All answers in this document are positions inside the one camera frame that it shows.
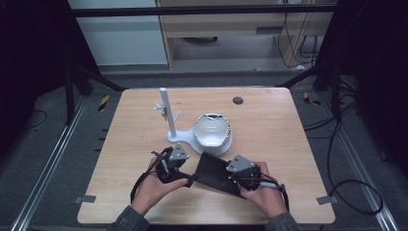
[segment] black fabric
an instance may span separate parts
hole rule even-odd
[[[225,193],[241,197],[237,184],[228,179],[231,173],[225,169],[227,166],[228,162],[204,152],[200,157],[194,174],[196,177],[195,181]]]
[[[65,68],[81,64],[99,74],[76,19],[49,14],[54,10],[70,10],[66,0],[4,0],[4,3],[6,8],[0,11],[2,161],[33,113],[36,99],[64,85]]]
[[[327,59],[336,41],[342,39],[332,60],[336,61],[341,74],[356,77],[361,113],[376,136],[384,159],[398,163],[408,177],[408,142],[405,141],[408,104],[400,101],[408,98],[408,14],[400,7],[405,1],[343,0],[339,3],[356,7],[333,15],[318,63]],[[330,71],[322,72],[317,82],[329,85],[333,76]]]

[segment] human hand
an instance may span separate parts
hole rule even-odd
[[[267,163],[257,162],[255,164],[259,166],[263,174],[269,175]],[[282,194],[277,189],[264,187],[262,185],[255,191],[248,191],[240,185],[238,185],[238,188],[241,191],[241,196],[254,203],[258,210],[269,219],[276,218],[288,212]]]
[[[156,158],[153,158],[150,161],[150,166],[155,159]],[[179,179],[163,184],[157,177],[156,172],[152,172],[140,183],[135,198],[130,206],[140,215],[144,216],[165,195],[182,188],[187,183],[188,179]]]

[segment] white cabinet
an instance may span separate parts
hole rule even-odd
[[[156,7],[154,0],[68,0],[72,9]],[[167,64],[158,16],[78,17],[99,66]]]

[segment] wooden table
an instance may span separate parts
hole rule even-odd
[[[221,156],[231,160],[236,153],[254,162],[267,162],[271,176],[286,185],[291,212],[299,223],[331,223],[335,215],[330,204],[319,205],[317,197],[327,195],[287,89],[220,88],[168,89],[171,110],[179,111],[176,128],[188,130],[206,113],[218,113],[231,123],[234,143]],[[243,98],[236,105],[233,98]],[[115,221],[130,203],[129,194],[139,176],[147,170],[151,151],[174,146],[166,139],[168,124],[155,111],[163,104],[159,89],[126,90],[101,151],[87,190],[94,203],[83,203],[81,223]],[[200,155],[182,144],[190,158],[180,168],[195,173]],[[266,218],[245,199],[194,183],[191,188],[172,192],[145,216],[160,224],[257,224]]]

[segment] white base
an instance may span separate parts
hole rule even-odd
[[[225,154],[232,146],[232,142],[233,142],[233,135],[232,133],[230,134],[230,138],[228,139],[228,141],[223,144],[222,146],[218,146],[218,147],[204,147],[202,146],[198,140],[195,138],[193,130],[190,129],[188,131],[180,131],[180,130],[176,130],[176,137],[173,138],[171,136],[171,133],[168,132],[167,133],[167,139],[168,141],[172,142],[172,143],[177,143],[177,142],[184,142],[184,143],[188,143],[192,149],[198,153],[198,154],[202,154],[204,151],[214,155],[214,156],[221,156],[222,154]]]

